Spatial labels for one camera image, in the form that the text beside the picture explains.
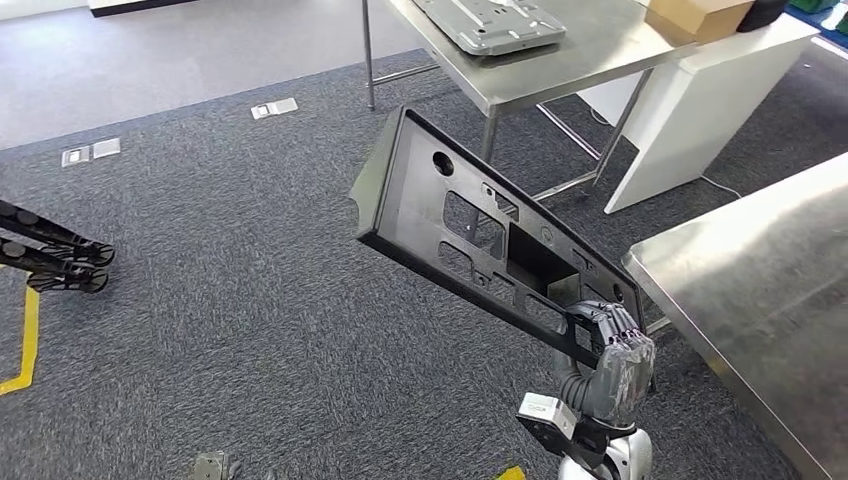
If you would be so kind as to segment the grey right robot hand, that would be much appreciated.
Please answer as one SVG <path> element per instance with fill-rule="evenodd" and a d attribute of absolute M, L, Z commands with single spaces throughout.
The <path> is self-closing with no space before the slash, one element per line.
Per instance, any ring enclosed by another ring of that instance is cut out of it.
<path fill-rule="evenodd" d="M 609 425 L 628 426 L 646 398 L 656 349 L 638 322 L 618 303 L 581 301 L 566 312 L 596 325 L 603 351 L 591 374 L 565 364 L 560 397 L 572 409 Z"/>

